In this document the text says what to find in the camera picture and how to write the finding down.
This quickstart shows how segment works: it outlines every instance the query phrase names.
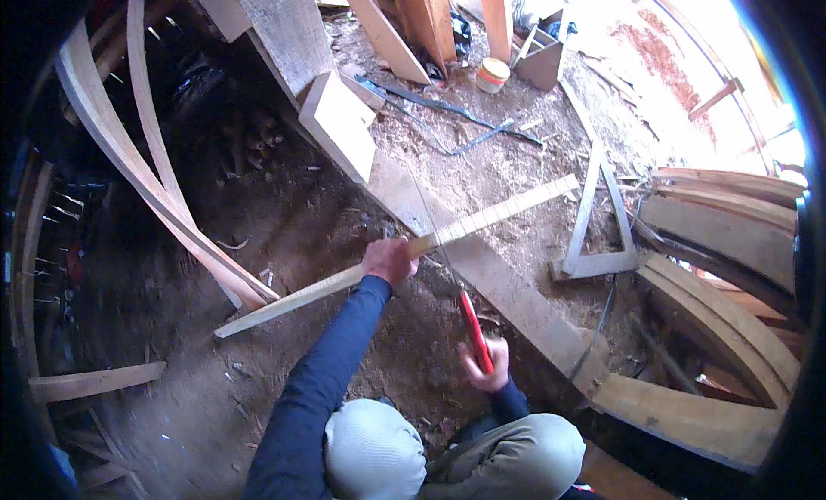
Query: red saw handle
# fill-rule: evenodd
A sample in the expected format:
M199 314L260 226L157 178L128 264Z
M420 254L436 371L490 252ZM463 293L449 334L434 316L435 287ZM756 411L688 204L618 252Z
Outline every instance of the red saw handle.
M473 311L470 296L464 290L459 295L459 309L462 310L462 318L464 318L465 327L468 329L468 337L473 345L473 353L476 355L476 361L479 363L481 371L484 374L492 374L493 363L490 361L485 339L481 336L479 319L476 317L476 312Z

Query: jar lid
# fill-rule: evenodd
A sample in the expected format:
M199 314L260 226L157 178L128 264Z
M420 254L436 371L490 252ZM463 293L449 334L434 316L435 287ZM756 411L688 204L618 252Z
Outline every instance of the jar lid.
M508 80L511 76L511 69L508 68L508 65L495 57L485 57L482 59L481 68L497 80Z

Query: knee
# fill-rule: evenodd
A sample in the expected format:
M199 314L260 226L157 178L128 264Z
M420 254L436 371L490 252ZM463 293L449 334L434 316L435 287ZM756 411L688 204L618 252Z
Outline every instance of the knee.
M521 421L519 474L535 483L537 490L554 498L561 496L582 470L583 437L567 419L555 414L531 414Z
M395 408L346 402L325 427L325 466L336 497L413 497L425 479L419 433Z

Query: hand saw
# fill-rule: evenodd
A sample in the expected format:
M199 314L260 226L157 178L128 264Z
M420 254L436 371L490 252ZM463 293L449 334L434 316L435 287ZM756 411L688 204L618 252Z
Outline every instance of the hand saw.
M436 223L433 220L433 215L430 214L430 208L428 207L427 201L425 200L425 195L421 191L419 181L416 180L416 175L413 175L413 169L410 167L410 164L407 165L407 169L410 172L410 177L416 184L416 190L419 192L421 203L425 206L425 212L427 213L431 228L433 229L434 233L437 233L438 237L439 230L436 228ZM453 271L453 266L450 265L450 259L448 258L447 251L444 249L444 244L442 244L442 241L439 239L437 239L436 241L439 242L439 249L442 251L442 256L444 256L444 262L447 264L450 270ZM462 319L464 319L465 329L468 331L468 338L470 339L473 348L473 354L476 356L476 361L479 364L479 368L484 374L493 373L493 363L490 361L490 354L487 351L485 337L481 335L479 319L476 317L476 312L473 310L473 304L470 301L470 295L467 291L462 290L461 287L459 290L459 297L456 299L456 303L459 305L459 309L462 311Z

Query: dirt floor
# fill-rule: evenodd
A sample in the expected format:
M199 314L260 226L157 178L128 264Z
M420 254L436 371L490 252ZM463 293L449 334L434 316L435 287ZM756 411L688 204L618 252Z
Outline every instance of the dirt floor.
M400 83L378 69L358 22L335 20L330 28L340 64L355 62L378 82ZM371 133L379 147L457 214L468 214L544 182L573 173L582 182L588 144L563 91L539 92L511 79L498 95L478 90L471 78L486 49L484 31L473 24L471 68L453 69L443 90L426 96L469 108L499 123L517 126L541 119L530 132L550 136L537 145L500 134L459 157L440 153L429 135L398 111L385 108ZM617 175L637 175L644 185L660 143L617 92L569 53L565 78L592 113ZM483 130L449 113L421 106L409 111L428 123L444 142L463 145ZM218 133L220 124L202 126ZM274 272L272 288L288 294L356 263L370 240L404 230L288 127L285 141L263 169L230 179L227 160L204 149L198 136L170 148L186 168L182 189L201 230L254 275ZM638 194L626 195L635 205ZM588 338L610 284L604 278L554 284L548 262L563 255L578 203L553 199L482 233L524 278L544 294ZM131 187L118 182L104 211L97 249L84 260L84 281L75 315L79 326L75 372L164 360L163 377L103 395L98 413L125 456L138 468L149 497L237 497L255 444L284 379L345 300L337 293L226 340L212 330L234 309L209 273L145 207ZM584 252L620 250L610 200L597 190ZM456 344L464 330L453 298L444 287L445 269L425 260L419 273L387 306L349 398L386 395L422 434L428 456L438 454L455 430L487 408L484 396L463 380ZM476 298L495 321L483 327L511 341L516 381L540 410L554 408L564 387L558 374L507 322ZM603 334L610 369L639 373L650 355L635 335L642 301L627 276L618 278L616 303ZM67 417L61 427L88 428L88 420ZM98 488L93 497L131 496L121 480Z

